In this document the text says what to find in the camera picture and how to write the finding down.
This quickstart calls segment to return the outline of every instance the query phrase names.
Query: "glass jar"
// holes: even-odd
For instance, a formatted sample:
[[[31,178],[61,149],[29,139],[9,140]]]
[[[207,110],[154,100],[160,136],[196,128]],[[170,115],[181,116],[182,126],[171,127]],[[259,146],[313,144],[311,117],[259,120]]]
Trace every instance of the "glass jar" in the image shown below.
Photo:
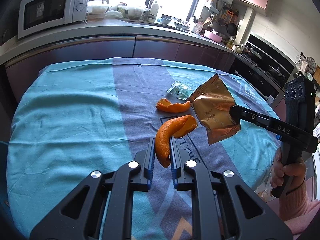
[[[229,49],[232,49],[232,46],[233,46],[234,43],[235,43],[235,39],[232,38],[232,37],[230,37],[230,40],[229,40],[228,43],[227,43],[227,47],[228,47]]]
[[[242,54],[243,50],[244,50],[244,45],[243,44],[239,44],[239,47],[237,49],[237,53]]]

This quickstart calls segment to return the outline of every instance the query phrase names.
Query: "kitchen counter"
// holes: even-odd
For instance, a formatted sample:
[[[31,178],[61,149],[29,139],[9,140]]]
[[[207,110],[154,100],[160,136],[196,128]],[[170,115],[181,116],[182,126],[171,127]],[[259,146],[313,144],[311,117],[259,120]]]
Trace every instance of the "kitchen counter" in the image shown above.
[[[72,23],[54,27],[39,33],[31,34],[18,40],[17,36],[0,46],[0,65],[27,51],[47,46],[61,41],[76,40],[85,37],[101,36],[153,36],[187,41],[213,47],[231,53],[232,50],[201,37],[195,33],[169,29],[166,27],[144,25],[143,23],[130,23],[118,19],[105,19],[103,21],[88,21]]]

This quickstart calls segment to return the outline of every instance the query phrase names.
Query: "snack wrapper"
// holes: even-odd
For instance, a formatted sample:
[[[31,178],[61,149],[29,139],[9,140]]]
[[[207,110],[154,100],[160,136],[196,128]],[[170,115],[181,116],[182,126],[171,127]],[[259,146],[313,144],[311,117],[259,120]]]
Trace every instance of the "snack wrapper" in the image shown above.
[[[209,145],[227,139],[240,131],[240,123],[230,116],[235,100],[216,74],[198,87],[187,99],[200,123],[207,128]]]

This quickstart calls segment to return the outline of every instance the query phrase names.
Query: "microwave door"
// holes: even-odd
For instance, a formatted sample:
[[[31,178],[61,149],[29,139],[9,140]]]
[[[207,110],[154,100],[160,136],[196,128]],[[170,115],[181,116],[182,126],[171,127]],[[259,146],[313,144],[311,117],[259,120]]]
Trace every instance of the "microwave door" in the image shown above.
[[[23,29],[64,18],[66,0],[34,0],[25,7]]]
[[[18,38],[72,22],[74,0],[23,0]]]

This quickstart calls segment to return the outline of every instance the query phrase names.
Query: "human hand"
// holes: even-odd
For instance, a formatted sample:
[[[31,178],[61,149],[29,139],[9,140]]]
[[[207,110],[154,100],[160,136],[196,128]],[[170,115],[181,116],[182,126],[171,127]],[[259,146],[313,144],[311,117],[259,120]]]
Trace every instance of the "human hand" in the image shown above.
[[[299,158],[295,163],[283,166],[281,163],[281,149],[276,151],[276,157],[273,160],[273,165],[271,169],[271,179],[270,183],[273,188],[281,186],[283,184],[284,174],[288,176],[294,176],[293,181],[288,189],[293,191],[300,187],[304,181],[306,174],[306,165],[302,158]]]

